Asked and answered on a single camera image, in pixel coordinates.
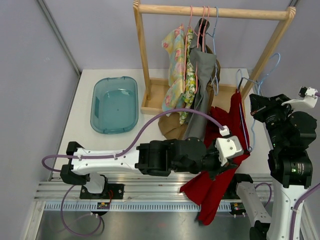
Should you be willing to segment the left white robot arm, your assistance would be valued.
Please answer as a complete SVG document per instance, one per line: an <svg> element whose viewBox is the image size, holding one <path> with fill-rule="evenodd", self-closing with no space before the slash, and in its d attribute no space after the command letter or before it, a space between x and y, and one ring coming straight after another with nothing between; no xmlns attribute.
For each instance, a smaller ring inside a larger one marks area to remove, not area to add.
<svg viewBox="0 0 320 240"><path fill-rule="evenodd" d="M215 177L236 167L234 158L243 154L236 136L219 137L206 147L196 137L186 140L153 140L141 143L122 155L90 151L77 142L68 144L68 164L60 170L65 184L81 186L80 198L85 200L123 199L124 185L108 183L102 172L127 172L168 177L172 172Z"/></svg>

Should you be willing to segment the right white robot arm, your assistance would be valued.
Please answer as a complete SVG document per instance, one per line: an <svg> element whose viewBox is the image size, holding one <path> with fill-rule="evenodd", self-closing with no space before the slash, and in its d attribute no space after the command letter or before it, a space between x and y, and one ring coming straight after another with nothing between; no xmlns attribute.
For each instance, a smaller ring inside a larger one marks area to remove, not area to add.
<svg viewBox="0 0 320 240"><path fill-rule="evenodd" d="M298 240L304 200L316 188L307 148L316 139L317 120L305 109L316 106L319 93L310 88L300 99L284 94L265 97L251 94L252 117L264 123L272 145L268 166L273 185L272 214L265 212L248 174L236 173L227 185L232 198L240 198L250 220L251 240Z"/></svg>

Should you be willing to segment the teal plastic basin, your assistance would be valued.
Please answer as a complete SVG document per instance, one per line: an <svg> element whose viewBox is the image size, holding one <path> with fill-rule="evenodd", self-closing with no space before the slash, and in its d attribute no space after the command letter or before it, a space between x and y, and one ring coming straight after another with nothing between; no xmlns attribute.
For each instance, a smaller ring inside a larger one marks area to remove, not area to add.
<svg viewBox="0 0 320 240"><path fill-rule="evenodd" d="M92 94L90 125L99 134L131 131L139 119L138 85L129 76L99 80Z"/></svg>

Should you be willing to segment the tan skirt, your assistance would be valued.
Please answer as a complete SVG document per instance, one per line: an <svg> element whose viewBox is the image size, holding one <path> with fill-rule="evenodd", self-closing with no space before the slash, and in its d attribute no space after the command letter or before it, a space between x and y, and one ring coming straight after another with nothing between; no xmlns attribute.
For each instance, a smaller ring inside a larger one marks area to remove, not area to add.
<svg viewBox="0 0 320 240"><path fill-rule="evenodd" d="M211 83L207 84L206 92L208 94L208 105L207 105L206 113L209 114L212 103L213 103L213 99L214 99L214 90L213 90L213 85ZM159 118L158 126L159 126L160 132L166 139L183 140L188 124L187 123L180 124L179 113L174 112L174 113L171 113L171 115L169 116L166 116L166 115L161 116Z"/></svg>

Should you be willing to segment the blue wire hanger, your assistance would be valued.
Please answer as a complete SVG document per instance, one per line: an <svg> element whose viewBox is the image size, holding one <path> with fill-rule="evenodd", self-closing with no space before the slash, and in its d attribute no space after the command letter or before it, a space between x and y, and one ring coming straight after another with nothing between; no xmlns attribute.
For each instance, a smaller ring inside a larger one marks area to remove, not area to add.
<svg viewBox="0 0 320 240"><path fill-rule="evenodd" d="M216 55L216 45L215 45L215 36L216 36L216 28L219 20L219 8L216 6L216 17L215 17L215 24L213 27L212 34L207 33L208 36L212 38L212 46L213 46L213 54L215 55L215 65L214 65L214 77L211 77L211 84L213 93L215 96L219 94L219 80L218 80L218 60Z"/></svg>
<svg viewBox="0 0 320 240"><path fill-rule="evenodd" d="M253 83L255 87L257 87L257 90L256 90L256 94L257 95L261 95L261 88L262 88L262 85L264 83L264 81L270 76L270 74L277 69L280 61L281 61L281 54L279 52L276 52L274 53L269 59L271 60L272 58L276 57L277 56L277 61L274 65L274 67L268 72L266 73L262 79L258 82L254 82L252 79L250 78L247 78L247 77L244 77L243 75L243 72L241 69L238 69L236 71L236 74L235 74L235 80L236 80L236 83L237 83L237 88L236 88L236 91L239 92L240 91L240 87L242 85L242 82L243 80L246 80L247 82L250 82L250 83ZM246 144L246 150L251 153L254 148L255 148L255 144L256 144L256 134L255 134L255 124L256 124L256 120L254 119L253 122L252 122L252 125L250 127L250 131L252 133L252 137L253 137L253 142L251 145L249 145L249 138L248 137L244 137L245 138L245 144Z"/></svg>

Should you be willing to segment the red skirt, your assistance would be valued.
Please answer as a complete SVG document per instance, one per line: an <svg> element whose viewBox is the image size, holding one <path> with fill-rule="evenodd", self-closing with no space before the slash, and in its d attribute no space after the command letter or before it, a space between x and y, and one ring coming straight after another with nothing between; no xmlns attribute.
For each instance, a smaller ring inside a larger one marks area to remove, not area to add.
<svg viewBox="0 0 320 240"><path fill-rule="evenodd" d="M244 118L244 107L242 97L238 90L231 96L229 111L220 107L212 107L210 115L223 126L227 126L233 135L237 136L244 154L234 159L236 165L240 165L250 156L248 147L250 138L247 124ZM220 201L230 185L236 169L229 169L215 177L210 177L207 171L188 181L180 188L189 200L201 207L197 217L203 225L208 226L214 220Z"/></svg>

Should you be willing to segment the wooden clothes rack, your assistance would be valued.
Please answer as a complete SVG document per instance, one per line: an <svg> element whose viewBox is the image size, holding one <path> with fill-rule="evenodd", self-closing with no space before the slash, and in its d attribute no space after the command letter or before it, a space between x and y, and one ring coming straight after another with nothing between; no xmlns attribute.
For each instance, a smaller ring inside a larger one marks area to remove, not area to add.
<svg viewBox="0 0 320 240"><path fill-rule="evenodd" d="M141 112L147 115L158 115L163 111L178 107L201 111L209 111L211 107L227 110L235 91L239 91L241 97L245 99L294 19L296 8L290 6L285 11L272 11L208 6L187 7L141 4L136 0L133 2L133 12L145 83ZM143 14L200 17L200 22L196 27L179 26L163 40L162 46L169 55L167 78L150 77ZM244 87L218 82L217 55L214 51L208 51L205 40L210 17L278 21L277 27L250 75L250 81Z"/></svg>

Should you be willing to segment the grey skirt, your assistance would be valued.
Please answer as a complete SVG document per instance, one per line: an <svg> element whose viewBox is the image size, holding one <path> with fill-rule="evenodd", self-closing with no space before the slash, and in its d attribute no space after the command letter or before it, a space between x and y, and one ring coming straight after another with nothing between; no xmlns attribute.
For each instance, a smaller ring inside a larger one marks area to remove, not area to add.
<svg viewBox="0 0 320 240"><path fill-rule="evenodd" d="M210 23L208 20L199 19L196 27L194 28L194 37L191 42L190 48L190 62L192 63L195 71L196 90L195 97L190 109L207 113L209 96L206 88L210 83L211 77L215 72L216 56L212 51L207 49L206 33ZM184 140L189 137L196 137L201 140L205 137L205 128L207 124L206 118L201 115L189 112L187 114L187 129L184 134Z"/></svg>

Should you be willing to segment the pastel floral skirt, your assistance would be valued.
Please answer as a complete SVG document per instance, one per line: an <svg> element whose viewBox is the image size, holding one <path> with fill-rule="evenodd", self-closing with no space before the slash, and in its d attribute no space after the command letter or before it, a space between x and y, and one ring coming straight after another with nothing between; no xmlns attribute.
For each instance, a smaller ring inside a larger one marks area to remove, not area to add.
<svg viewBox="0 0 320 240"><path fill-rule="evenodd" d="M169 57L168 86L161 108L168 111L180 104L184 93L185 32L184 25L172 30L161 42Z"/></svg>

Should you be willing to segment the lemon print skirt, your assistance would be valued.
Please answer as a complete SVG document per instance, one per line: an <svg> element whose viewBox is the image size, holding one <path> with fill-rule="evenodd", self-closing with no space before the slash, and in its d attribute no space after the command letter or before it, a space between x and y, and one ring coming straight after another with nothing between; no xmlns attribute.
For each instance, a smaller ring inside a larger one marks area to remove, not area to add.
<svg viewBox="0 0 320 240"><path fill-rule="evenodd" d="M190 109L195 98L195 90L196 90L196 73L190 61L191 43L194 38L194 32L192 29L189 29L187 38L188 38L187 39L188 52L187 52L187 68L186 68L186 88L185 88L185 93L182 95L182 99L184 101L183 108Z"/></svg>

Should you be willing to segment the aluminium rail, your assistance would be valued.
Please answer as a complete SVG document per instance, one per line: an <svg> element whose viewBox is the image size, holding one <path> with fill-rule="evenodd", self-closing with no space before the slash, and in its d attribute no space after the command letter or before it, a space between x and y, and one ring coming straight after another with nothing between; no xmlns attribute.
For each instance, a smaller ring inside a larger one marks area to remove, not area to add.
<svg viewBox="0 0 320 240"><path fill-rule="evenodd" d="M190 174L174 173L168 177L106 172L110 184L123 184L113 191L112 199L80 199L82 189L62 182L55 173L50 181L38 184L34 201L43 202L45 210L94 212L199 212L180 188L192 179Z"/></svg>

